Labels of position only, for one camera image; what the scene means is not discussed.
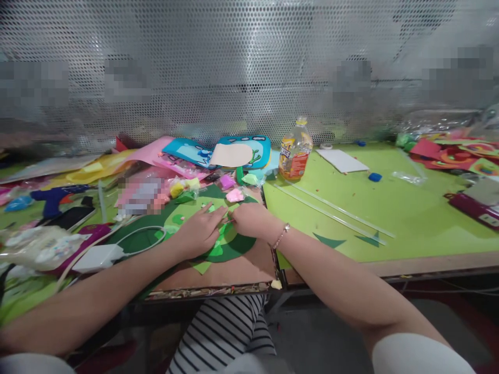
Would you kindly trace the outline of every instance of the glue gun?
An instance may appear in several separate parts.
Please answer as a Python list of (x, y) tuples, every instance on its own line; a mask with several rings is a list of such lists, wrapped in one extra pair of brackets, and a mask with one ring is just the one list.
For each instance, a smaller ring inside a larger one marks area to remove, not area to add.
[(66, 187), (55, 187), (48, 191), (33, 191), (30, 195), (37, 201), (46, 201), (43, 207), (43, 218), (52, 219), (61, 214), (59, 203), (65, 196), (84, 192), (89, 188), (88, 184), (76, 184)]

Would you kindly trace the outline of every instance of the plastic bottle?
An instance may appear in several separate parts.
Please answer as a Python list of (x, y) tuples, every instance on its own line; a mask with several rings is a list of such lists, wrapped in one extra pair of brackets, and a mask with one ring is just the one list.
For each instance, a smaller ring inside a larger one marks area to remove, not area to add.
[(282, 139), (279, 173), (287, 180), (299, 180), (305, 173), (313, 147), (306, 124), (306, 117), (298, 117), (296, 126)]

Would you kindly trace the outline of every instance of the silver bracelet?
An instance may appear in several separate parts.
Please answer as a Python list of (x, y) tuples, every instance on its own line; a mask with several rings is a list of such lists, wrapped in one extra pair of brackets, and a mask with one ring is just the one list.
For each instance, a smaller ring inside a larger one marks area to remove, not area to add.
[(284, 236), (285, 233), (287, 233), (290, 230), (290, 228), (291, 228), (291, 226), (290, 226), (290, 223), (288, 222), (286, 224), (286, 226), (284, 226), (284, 230), (282, 231), (281, 236), (279, 236), (279, 239), (277, 239), (277, 242), (274, 244), (272, 249), (277, 249), (277, 247), (279, 246), (279, 243), (281, 242), (282, 237)]

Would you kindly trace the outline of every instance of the black and white striped fabric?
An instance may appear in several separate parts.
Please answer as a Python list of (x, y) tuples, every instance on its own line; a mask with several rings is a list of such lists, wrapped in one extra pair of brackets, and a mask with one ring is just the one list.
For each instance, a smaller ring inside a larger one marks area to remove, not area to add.
[(168, 374), (221, 370), (244, 353), (275, 355), (263, 295), (206, 300), (192, 320)]

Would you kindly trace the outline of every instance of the perforated metal sheet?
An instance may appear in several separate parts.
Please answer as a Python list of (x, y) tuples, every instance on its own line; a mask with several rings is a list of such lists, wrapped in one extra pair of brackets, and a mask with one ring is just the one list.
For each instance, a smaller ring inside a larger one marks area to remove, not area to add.
[(496, 0), (4, 2), (0, 147), (277, 143), (301, 115), (316, 143), (375, 139), (497, 99), (498, 17)]

